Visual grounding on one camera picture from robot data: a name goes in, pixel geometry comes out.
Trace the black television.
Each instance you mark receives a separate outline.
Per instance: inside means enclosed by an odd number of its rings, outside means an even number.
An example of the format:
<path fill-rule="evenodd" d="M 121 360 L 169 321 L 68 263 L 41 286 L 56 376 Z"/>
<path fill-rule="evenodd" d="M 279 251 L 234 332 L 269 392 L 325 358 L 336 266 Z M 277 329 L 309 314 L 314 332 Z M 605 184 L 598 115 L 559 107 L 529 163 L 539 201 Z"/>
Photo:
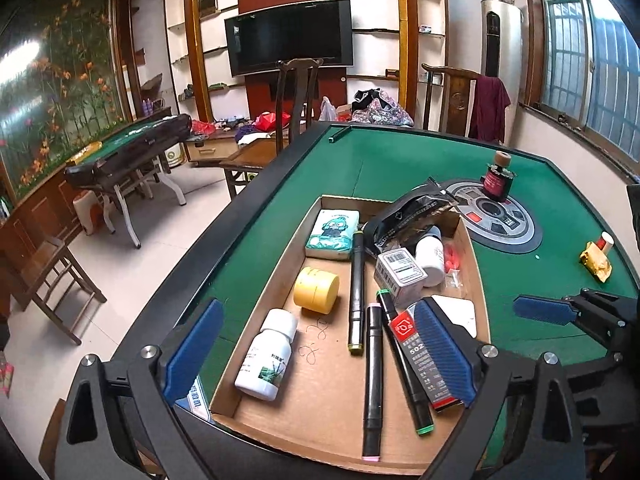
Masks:
<path fill-rule="evenodd" d="M 234 76 L 275 70 L 294 58 L 354 64 L 349 0 L 314 0 L 246 12 L 224 21 Z"/>

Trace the cardboard box tray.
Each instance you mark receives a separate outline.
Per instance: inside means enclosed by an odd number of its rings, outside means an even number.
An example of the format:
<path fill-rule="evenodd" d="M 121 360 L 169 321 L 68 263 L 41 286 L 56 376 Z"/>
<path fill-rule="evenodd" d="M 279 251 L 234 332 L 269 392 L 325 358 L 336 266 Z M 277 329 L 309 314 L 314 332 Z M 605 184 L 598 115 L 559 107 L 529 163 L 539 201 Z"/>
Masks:
<path fill-rule="evenodd" d="M 390 350 L 384 352 L 384 419 L 381 458 L 361 457 L 366 360 L 347 349 L 349 261 L 311 258 L 305 244 L 323 209 L 352 209 L 367 221 L 385 208 L 379 200 L 321 195 L 285 246 L 209 404 L 224 432 L 225 479 L 416 479 L 436 457 L 456 426 L 462 408 L 434 416 L 426 436 L 414 429 Z M 294 301 L 299 271 L 309 266 L 340 279 L 329 314 L 306 311 Z M 257 400 L 233 382 L 250 343 L 271 309 L 298 319 L 292 358 L 272 402 Z"/>

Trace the white standing air conditioner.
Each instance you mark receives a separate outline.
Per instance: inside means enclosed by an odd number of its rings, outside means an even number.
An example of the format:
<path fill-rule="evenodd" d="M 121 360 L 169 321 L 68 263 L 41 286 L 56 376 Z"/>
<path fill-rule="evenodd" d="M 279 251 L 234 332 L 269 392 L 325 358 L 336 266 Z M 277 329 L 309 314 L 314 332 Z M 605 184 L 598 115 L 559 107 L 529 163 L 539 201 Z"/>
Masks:
<path fill-rule="evenodd" d="M 523 67 L 523 14 L 514 4 L 482 0 L 482 74 L 499 78 L 511 104 L 506 108 L 503 144 L 510 145 Z"/>

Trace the small white barcode box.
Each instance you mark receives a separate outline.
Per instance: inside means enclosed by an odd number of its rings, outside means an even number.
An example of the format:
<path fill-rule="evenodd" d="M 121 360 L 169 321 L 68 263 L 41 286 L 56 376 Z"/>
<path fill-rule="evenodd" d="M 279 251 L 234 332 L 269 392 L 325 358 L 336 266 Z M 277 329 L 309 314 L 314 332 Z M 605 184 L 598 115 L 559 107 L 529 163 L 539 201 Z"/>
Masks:
<path fill-rule="evenodd" d="M 378 255 L 374 280 L 392 295 L 396 307 L 406 308 L 422 297 L 427 275 L 406 248 L 398 247 Z"/>

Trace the small white red cup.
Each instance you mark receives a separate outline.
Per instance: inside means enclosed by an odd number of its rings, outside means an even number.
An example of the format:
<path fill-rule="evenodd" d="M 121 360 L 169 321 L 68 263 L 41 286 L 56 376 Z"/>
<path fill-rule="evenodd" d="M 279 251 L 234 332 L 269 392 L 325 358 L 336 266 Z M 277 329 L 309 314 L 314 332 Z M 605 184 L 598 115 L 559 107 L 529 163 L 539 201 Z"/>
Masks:
<path fill-rule="evenodd" d="M 600 249 L 603 255 L 607 255 L 613 248 L 615 240 L 609 232 L 602 231 L 599 238 L 596 240 L 596 246 Z"/>

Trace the blue cartoon tissue pack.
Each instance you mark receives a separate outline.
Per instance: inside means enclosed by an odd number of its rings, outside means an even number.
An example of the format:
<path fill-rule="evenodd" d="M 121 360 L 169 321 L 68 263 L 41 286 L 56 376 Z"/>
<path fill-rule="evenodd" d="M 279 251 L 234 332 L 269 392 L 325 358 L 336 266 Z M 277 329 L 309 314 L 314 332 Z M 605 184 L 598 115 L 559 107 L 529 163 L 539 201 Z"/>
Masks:
<path fill-rule="evenodd" d="M 348 260 L 360 213 L 351 209 L 321 209 L 305 244 L 310 258 Z"/>

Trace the wooden chair at left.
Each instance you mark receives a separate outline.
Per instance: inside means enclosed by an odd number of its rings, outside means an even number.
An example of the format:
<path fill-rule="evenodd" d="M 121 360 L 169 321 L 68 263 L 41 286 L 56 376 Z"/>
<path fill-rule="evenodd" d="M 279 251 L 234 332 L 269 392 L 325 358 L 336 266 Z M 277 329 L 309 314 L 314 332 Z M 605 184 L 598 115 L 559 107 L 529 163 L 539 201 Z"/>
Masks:
<path fill-rule="evenodd" d="M 58 308 L 77 285 L 87 299 L 72 322 L 65 323 Z M 1 221 L 1 316 L 8 318 L 11 300 L 25 311 L 34 304 L 76 346 L 81 339 L 75 328 L 93 301 L 106 297 L 80 265 L 70 246 L 58 237 L 41 234 L 32 244 L 24 224 L 16 219 Z"/>

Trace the black red glue box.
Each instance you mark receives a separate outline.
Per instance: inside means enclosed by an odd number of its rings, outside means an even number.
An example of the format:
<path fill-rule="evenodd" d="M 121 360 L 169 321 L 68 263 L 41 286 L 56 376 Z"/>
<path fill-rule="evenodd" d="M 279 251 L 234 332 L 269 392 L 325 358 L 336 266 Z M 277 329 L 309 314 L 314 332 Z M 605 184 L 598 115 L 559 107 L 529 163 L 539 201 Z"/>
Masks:
<path fill-rule="evenodd" d="M 428 303 L 426 298 L 423 298 L 400 312 L 390 322 L 390 328 L 431 406 L 436 412 L 441 412 L 450 406 L 460 404 L 461 401 L 450 393 L 418 332 L 418 314 L 426 309 L 428 309 Z"/>

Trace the black marker yellow cap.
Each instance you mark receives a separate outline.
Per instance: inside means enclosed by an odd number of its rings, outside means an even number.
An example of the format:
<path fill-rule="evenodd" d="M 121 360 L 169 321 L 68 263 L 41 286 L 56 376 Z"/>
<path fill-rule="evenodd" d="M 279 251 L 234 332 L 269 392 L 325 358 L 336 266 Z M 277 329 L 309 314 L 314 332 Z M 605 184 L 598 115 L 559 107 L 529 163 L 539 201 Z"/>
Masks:
<path fill-rule="evenodd" d="M 347 348 L 352 356 L 361 356 L 364 339 L 364 236 L 356 231 L 352 239 L 350 266 L 349 324 Z"/>

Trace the black marker pink cap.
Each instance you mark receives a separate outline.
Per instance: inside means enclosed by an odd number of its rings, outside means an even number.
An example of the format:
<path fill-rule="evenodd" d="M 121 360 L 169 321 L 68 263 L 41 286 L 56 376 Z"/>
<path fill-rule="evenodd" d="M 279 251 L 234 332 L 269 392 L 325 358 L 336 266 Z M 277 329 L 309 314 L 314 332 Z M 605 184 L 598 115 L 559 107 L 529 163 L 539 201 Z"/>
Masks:
<path fill-rule="evenodd" d="M 384 393 L 383 317 L 377 302 L 367 307 L 366 367 L 362 459 L 376 463 L 381 456 Z"/>

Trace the round mahjong table console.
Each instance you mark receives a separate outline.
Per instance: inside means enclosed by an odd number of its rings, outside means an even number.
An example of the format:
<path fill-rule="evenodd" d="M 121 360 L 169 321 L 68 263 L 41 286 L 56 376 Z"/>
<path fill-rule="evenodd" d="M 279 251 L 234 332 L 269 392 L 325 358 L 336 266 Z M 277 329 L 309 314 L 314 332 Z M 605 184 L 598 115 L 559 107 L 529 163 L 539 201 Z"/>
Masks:
<path fill-rule="evenodd" d="M 480 181 L 470 179 L 451 179 L 440 186 L 456 199 L 457 212 L 472 240 L 515 255 L 533 252 L 540 246 L 542 227 L 514 197 L 496 202 L 485 193 Z"/>

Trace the black jar red label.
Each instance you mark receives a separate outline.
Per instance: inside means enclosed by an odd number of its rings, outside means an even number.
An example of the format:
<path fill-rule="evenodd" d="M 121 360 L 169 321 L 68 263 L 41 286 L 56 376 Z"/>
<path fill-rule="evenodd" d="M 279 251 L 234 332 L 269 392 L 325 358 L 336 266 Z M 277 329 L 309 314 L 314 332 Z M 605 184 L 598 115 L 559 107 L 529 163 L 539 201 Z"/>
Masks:
<path fill-rule="evenodd" d="M 484 193 L 499 203 L 504 203 L 508 199 L 515 179 L 515 174 L 510 169 L 511 160 L 509 153 L 496 151 L 494 160 L 487 166 L 486 174 L 482 179 Z"/>

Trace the white medicine bottle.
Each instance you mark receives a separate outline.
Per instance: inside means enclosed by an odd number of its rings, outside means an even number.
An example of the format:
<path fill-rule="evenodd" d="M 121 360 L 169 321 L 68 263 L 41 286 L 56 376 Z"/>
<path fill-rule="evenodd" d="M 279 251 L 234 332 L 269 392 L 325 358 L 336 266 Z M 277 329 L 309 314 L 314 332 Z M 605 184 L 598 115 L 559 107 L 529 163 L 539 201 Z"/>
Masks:
<path fill-rule="evenodd" d="M 271 309 L 254 337 L 235 377 L 242 393 L 274 401 L 291 359 L 298 319 L 283 309 Z"/>

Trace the white charger box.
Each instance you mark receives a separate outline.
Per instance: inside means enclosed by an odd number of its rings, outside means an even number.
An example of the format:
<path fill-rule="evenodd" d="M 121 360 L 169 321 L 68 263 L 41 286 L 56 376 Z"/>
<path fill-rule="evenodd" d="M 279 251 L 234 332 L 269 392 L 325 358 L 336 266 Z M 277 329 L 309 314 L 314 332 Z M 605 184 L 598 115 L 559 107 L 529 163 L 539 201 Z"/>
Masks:
<path fill-rule="evenodd" d="M 432 299 L 452 324 L 464 327 L 471 337 L 477 337 L 475 306 L 471 300 L 440 295 L 433 295 Z"/>

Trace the folding mahjong table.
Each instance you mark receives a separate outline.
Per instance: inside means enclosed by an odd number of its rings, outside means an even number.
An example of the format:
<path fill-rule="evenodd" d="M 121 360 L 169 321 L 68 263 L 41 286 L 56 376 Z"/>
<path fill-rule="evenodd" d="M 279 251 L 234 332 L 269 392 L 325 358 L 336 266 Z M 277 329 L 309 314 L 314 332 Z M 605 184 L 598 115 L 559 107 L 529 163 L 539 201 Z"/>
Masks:
<path fill-rule="evenodd" d="M 166 151 L 185 141 L 192 133 L 192 118 L 187 114 L 167 115 L 140 125 L 131 125 L 102 142 L 100 148 L 79 162 L 69 162 L 66 181 L 78 190 L 96 192 L 103 200 L 103 220 L 115 231 L 110 209 L 118 209 L 134 247 L 141 246 L 130 218 L 126 196 L 134 191 L 153 197 L 150 181 L 170 188 L 178 204 L 186 204 L 182 188 L 169 177 Z"/>

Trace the low wooden table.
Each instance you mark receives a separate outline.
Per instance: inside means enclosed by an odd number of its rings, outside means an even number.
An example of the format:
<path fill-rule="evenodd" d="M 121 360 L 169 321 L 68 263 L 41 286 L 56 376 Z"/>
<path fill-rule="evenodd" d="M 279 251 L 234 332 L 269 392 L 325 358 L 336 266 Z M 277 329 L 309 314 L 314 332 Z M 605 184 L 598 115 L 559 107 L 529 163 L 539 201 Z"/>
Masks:
<path fill-rule="evenodd" d="M 230 198 L 245 188 L 277 157 L 277 136 L 250 133 L 235 140 L 236 129 L 216 128 L 209 134 L 194 134 L 183 143 L 192 166 L 217 166 L 224 170 Z"/>

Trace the black marker green cap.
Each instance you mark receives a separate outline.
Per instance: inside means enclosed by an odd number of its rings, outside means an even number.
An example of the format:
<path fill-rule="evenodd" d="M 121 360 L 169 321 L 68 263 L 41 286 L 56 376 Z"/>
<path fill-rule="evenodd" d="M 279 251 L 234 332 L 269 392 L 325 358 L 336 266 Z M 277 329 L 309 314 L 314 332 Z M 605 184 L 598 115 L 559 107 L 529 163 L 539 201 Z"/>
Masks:
<path fill-rule="evenodd" d="M 387 289 L 380 289 L 376 292 L 376 300 L 378 300 L 378 303 L 382 307 L 384 318 L 383 327 L 390 342 L 396 370 L 398 371 L 402 390 L 404 390 L 405 393 L 414 429 L 418 436 L 426 436 L 435 428 L 430 409 L 430 401 L 393 333 L 392 322 L 398 315 L 393 297 Z"/>

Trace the clear box red candle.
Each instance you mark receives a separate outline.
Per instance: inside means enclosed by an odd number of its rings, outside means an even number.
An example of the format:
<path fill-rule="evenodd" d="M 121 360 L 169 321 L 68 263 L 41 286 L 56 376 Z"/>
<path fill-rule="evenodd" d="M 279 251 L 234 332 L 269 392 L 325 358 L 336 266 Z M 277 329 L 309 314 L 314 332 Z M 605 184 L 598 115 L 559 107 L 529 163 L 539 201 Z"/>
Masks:
<path fill-rule="evenodd" d="M 446 286 L 455 289 L 462 289 L 460 257 L 454 244 L 447 242 L 444 244 L 444 263 Z"/>

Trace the white round jar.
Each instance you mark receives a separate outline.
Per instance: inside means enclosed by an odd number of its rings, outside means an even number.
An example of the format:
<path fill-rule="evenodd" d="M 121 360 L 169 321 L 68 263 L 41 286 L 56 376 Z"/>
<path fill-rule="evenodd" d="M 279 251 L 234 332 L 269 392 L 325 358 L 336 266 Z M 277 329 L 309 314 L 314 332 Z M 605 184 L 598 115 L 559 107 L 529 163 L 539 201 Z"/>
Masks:
<path fill-rule="evenodd" d="M 426 274 L 425 287 L 436 287 L 444 280 L 444 244 L 439 236 L 425 235 L 418 241 L 416 263 Z"/>

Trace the black snack bag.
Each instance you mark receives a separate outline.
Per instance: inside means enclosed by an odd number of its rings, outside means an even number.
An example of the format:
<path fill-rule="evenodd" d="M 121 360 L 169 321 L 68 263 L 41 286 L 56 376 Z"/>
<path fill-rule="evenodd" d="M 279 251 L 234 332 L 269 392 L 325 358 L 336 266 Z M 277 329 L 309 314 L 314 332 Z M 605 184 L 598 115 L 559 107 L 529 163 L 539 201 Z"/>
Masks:
<path fill-rule="evenodd" d="M 406 243 L 411 244 L 418 234 L 445 212 L 455 212 L 458 200 L 437 181 L 429 177 L 366 222 L 362 228 L 364 248 L 376 258 L 382 252 Z"/>

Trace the yellow snack packet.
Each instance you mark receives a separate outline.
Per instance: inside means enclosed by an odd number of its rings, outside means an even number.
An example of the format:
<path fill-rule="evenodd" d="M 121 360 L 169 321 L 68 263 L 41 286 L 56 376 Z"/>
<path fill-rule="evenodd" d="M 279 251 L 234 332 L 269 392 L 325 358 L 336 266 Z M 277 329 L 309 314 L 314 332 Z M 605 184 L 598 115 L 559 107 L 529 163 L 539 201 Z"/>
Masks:
<path fill-rule="evenodd" d="M 593 242 L 587 243 L 585 250 L 579 255 L 579 262 L 600 283 L 605 283 L 613 271 L 608 256 Z"/>

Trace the maroon cloth on chair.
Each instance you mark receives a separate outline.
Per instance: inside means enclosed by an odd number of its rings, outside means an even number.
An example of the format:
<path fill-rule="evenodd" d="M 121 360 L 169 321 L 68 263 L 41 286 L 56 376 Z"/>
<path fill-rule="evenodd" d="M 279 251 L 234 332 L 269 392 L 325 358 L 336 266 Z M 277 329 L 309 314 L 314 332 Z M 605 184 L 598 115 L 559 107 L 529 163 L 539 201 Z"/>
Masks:
<path fill-rule="evenodd" d="M 498 77 L 480 76 L 476 80 L 469 137 L 492 144 L 506 140 L 506 109 L 509 93 Z"/>

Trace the dark wooden chair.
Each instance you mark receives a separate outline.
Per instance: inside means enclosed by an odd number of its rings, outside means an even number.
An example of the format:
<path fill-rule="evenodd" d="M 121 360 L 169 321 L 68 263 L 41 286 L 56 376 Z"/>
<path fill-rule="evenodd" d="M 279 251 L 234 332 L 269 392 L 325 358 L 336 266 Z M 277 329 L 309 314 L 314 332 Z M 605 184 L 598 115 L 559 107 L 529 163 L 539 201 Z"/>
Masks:
<path fill-rule="evenodd" d="M 288 74 L 294 75 L 293 106 L 288 122 L 288 144 L 300 135 L 300 123 L 309 125 L 312 122 L 314 109 L 314 88 L 318 71 L 323 64 L 322 58 L 293 58 L 291 61 L 278 63 L 279 76 L 276 92 L 276 154 L 284 149 L 283 104 Z"/>

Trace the pile of clothes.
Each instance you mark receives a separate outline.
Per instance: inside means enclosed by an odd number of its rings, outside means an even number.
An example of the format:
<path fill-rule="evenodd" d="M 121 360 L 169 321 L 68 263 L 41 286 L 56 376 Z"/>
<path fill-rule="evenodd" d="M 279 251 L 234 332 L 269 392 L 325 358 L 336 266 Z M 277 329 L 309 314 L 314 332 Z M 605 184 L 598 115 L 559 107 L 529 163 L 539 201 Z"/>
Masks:
<path fill-rule="evenodd" d="M 407 111 L 381 88 L 359 90 L 355 93 L 352 122 L 401 127 L 414 125 Z"/>

